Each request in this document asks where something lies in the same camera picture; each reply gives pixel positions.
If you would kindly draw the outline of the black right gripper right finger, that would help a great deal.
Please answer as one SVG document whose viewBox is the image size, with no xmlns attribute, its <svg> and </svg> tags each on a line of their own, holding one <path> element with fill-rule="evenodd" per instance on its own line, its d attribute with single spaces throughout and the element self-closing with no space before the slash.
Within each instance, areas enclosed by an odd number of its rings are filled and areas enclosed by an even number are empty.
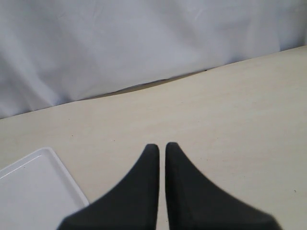
<svg viewBox="0 0 307 230">
<path fill-rule="evenodd" d="M 175 142 L 165 149 L 165 195 L 171 230 L 279 230 L 276 219 L 231 196 Z"/>
</svg>

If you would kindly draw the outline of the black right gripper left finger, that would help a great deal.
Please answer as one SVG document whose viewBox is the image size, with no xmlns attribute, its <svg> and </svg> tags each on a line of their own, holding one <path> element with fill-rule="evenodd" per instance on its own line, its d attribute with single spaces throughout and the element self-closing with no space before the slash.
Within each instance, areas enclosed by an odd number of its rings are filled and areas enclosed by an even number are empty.
<svg viewBox="0 0 307 230">
<path fill-rule="evenodd" d="M 125 177 L 108 193 L 63 219 L 60 230 L 154 230 L 157 223 L 159 148 L 145 146 Z"/>
</svg>

